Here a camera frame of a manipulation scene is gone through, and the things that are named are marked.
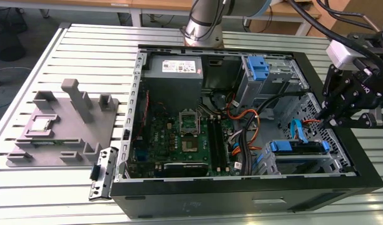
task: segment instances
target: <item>white label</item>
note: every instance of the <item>white label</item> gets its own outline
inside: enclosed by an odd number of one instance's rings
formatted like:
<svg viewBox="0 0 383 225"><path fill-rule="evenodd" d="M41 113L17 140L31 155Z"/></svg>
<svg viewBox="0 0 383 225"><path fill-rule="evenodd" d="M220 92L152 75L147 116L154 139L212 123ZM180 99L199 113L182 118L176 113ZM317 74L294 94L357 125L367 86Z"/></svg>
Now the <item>white label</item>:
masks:
<svg viewBox="0 0 383 225"><path fill-rule="evenodd" d="M196 73L195 61L166 60L162 62L162 71L164 73Z"/></svg>
<svg viewBox="0 0 383 225"><path fill-rule="evenodd" d="M124 6L124 7L128 7L130 5L128 4L120 4L120 3L111 3L112 6Z"/></svg>
<svg viewBox="0 0 383 225"><path fill-rule="evenodd" d="M242 169L242 163L235 162L235 169L240 170Z"/></svg>
<svg viewBox="0 0 383 225"><path fill-rule="evenodd" d="M239 102L236 102L235 100L232 100L232 105L234 105L235 107L239 107Z"/></svg>

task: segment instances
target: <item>black front bezel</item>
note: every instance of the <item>black front bezel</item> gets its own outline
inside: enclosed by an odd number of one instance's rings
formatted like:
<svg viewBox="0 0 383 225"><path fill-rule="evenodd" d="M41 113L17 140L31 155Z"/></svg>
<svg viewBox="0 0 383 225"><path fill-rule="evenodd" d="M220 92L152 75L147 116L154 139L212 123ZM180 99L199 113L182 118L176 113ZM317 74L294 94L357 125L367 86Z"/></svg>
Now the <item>black front bezel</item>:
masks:
<svg viewBox="0 0 383 225"><path fill-rule="evenodd" d="M139 45L144 49L184 49L184 50L216 50L219 52L247 52L247 53L274 53L293 55L302 74L311 87L318 102L323 102L322 89L323 83L302 52L236 50L216 48L195 48L186 46L158 46ZM123 182L114 183L111 196L135 195L174 195L174 194L200 194L200 193L226 193L226 192L251 192L271 190L299 190L299 189L334 189L349 190L358 188L354 194L365 194L383 187L383 180L374 168L374 165L365 153L365 150L349 128L334 127L339 143L346 150L350 162L357 171L354 177L315 177L302 178L290 177L286 179L244 179L244 180L196 180L196 181L167 181L167 182Z"/></svg>

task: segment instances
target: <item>blue tab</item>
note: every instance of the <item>blue tab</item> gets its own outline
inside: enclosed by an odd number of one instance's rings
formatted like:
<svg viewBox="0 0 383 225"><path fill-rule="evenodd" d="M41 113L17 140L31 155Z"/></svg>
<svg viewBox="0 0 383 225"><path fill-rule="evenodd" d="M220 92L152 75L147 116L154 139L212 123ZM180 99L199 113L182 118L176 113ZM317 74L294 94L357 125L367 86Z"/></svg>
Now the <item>blue tab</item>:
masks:
<svg viewBox="0 0 383 225"><path fill-rule="evenodd" d="M293 151L293 146L289 141L274 141L273 143L277 146L278 151Z"/></svg>
<svg viewBox="0 0 383 225"><path fill-rule="evenodd" d="M327 141L323 141L323 149L325 149L325 152L330 151L330 144Z"/></svg>
<svg viewBox="0 0 383 225"><path fill-rule="evenodd" d="M293 136L293 138L295 136L295 130L294 130L295 126L298 127L299 139L303 141L303 143L309 143L309 140L307 140L305 132L303 132L302 121L298 119L294 119L291 121L291 136Z"/></svg>
<svg viewBox="0 0 383 225"><path fill-rule="evenodd" d="M248 67L255 81L265 81L270 74L270 64L262 56L248 56Z"/></svg>
<svg viewBox="0 0 383 225"><path fill-rule="evenodd" d="M256 158L254 164L252 164L252 169L255 169L256 165L261 163L262 158L265 157L263 154L261 154L261 156Z"/></svg>
<svg viewBox="0 0 383 225"><path fill-rule="evenodd" d="M278 148L277 148L275 143L274 143L274 142L271 142L271 143L270 143L270 145L271 145L271 151L278 151Z"/></svg>

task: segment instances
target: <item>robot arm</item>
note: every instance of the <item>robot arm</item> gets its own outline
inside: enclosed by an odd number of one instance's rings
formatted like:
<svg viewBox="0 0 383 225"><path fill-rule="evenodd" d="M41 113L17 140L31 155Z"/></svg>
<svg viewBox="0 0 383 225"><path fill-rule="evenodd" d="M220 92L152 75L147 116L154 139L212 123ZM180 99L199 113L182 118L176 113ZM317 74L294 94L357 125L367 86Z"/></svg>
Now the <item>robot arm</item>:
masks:
<svg viewBox="0 0 383 225"><path fill-rule="evenodd" d="M294 0L287 0L302 17L331 39L327 54L333 64L329 68L323 86L323 109L317 115L323 126L347 128L383 128L383 31L374 25L365 15L359 15L369 22L377 32L373 34L350 34L347 38L326 29L299 8ZM337 12L318 0L327 11ZM367 109L359 119L351 117L361 110Z"/></svg>
<svg viewBox="0 0 383 225"><path fill-rule="evenodd" d="M195 0L190 22L182 30L186 45L220 47L222 17L258 16L265 13L270 3L271 0Z"/></svg>
<svg viewBox="0 0 383 225"><path fill-rule="evenodd" d="M325 127L383 128L383 31L365 15L331 10L329 0L325 3L317 0L334 18L377 32L375 35L351 34L346 38L330 31L294 0L287 1L309 23L333 39L327 48L333 64L323 86L323 109L317 119ZM182 30L186 45L220 47L222 16L258 16L270 3L271 0L195 0L190 22ZM362 17L367 24L338 15ZM353 115L363 109L370 111L354 120Z"/></svg>

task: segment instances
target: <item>aluminum table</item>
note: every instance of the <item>aluminum table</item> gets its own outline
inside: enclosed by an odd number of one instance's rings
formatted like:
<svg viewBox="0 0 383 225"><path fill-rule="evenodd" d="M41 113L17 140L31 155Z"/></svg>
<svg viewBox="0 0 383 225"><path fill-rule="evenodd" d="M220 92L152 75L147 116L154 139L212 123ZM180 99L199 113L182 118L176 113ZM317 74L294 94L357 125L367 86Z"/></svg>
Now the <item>aluminum table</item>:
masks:
<svg viewBox="0 0 383 225"><path fill-rule="evenodd" d="M319 37L224 32L226 48L305 52L325 79L331 63ZM80 91L91 98L110 93L120 101L111 145L122 135L138 44L182 45L179 30L72 24L60 28L0 121L0 224L98 224L135 222L114 201L88 202L90 167L9 168L7 154L23 132L36 91L60 89L66 78L76 78ZM383 177L383 130L354 133ZM220 217L186 217L143 220L146 224L382 224L383 188L349 197L314 212L254 214Z"/></svg>

